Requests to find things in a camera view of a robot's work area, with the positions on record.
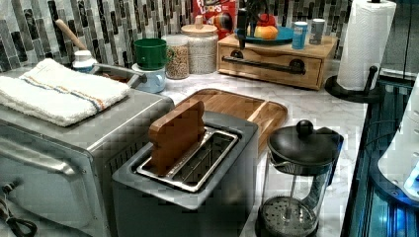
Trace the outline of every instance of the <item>paper towel roll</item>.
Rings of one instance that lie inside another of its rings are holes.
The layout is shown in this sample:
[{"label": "paper towel roll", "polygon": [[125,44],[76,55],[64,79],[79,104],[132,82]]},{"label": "paper towel roll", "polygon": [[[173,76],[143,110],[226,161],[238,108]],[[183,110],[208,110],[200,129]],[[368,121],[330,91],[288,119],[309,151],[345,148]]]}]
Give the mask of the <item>paper towel roll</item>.
[{"label": "paper towel roll", "polygon": [[[352,3],[337,82],[347,90],[362,91],[370,67],[379,69],[396,4],[389,1]],[[371,89],[376,85],[378,73]]]}]

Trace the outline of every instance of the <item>kitchen counter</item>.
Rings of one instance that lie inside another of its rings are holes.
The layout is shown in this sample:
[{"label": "kitchen counter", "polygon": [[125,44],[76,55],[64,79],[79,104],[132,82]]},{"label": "kitchen counter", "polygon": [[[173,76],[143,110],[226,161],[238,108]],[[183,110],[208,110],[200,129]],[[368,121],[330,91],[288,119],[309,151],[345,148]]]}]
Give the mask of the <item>kitchen counter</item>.
[{"label": "kitchen counter", "polygon": [[[22,69],[14,73],[0,75],[16,76],[21,75],[26,70]],[[327,126],[344,136],[345,141],[337,163],[333,184],[327,188],[323,201],[317,232],[317,236],[321,237],[339,236],[351,189],[367,105],[334,98],[323,88],[320,91],[302,90],[268,82],[226,76],[216,72],[209,75],[191,75],[184,80],[167,80],[166,88],[160,94],[172,98],[175,104],[178,104],[188,96],[205,88],[216,88],[280,103],[289,110],[289,117],[284,126],[296,125],[301,119],[309,119],[315,128]],[[266,157],[266,150],[260,157],[255,157],[259,163],[257,201],[240,237],[255,236],[253,227],[257,216],[257,208],[261,201]],[[4,233],[5,229],[7,227],[0,223],[0,233]]]}]

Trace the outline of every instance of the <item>cabinet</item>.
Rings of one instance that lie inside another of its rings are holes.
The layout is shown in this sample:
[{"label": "cabinet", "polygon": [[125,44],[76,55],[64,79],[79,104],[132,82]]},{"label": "cabinet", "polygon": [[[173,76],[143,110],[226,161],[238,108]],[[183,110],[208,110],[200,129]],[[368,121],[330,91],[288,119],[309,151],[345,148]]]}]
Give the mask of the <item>cabinet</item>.
[{"label": "cabinet", "polygon": [[[235,35],[218,42],[217,71],[255,80],[269,81],[296,87],[319,90],[324,72],[335,53],[336,38],[325,36],[320,45],[307,42],[301,50],[292,49],[290,43],[264,45],[247,43],[243,50]],[[303,65],[300,73],[290,72],[295,63]]]}]

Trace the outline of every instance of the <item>dish towel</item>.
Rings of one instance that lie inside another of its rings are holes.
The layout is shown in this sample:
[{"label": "dish towel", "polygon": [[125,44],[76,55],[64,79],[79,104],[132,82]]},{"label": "dish towel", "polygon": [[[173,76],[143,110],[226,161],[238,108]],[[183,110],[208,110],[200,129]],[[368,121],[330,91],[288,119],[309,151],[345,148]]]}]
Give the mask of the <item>dish towel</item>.
[{"label": "dish towel", "polygon": [[69,126],[123,99],[129,86],[70,70],[47,58],[19,78],[0,76],[0,103],[24,114]]}]

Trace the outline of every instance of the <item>glass jar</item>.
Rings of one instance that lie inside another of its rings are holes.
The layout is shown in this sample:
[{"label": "glass jar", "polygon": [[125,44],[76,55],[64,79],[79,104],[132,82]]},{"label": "glass jar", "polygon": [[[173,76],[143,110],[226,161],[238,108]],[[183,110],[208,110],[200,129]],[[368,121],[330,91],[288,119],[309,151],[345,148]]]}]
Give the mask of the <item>glass jar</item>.
[{"label": "glass jar", "polygon": [[189,77],[188,37],[171,35],[162,37],[166,40],[167,53],[173,54],[166,64],[166,76],[170,79],[184,79]]},{"label": "glass jar", "polygon": [[217,28],[203,25],[202,16],[195,19],[194,25],[182,27],[182,34],[188,36],[189,72],[208,74],[216,70]]}]

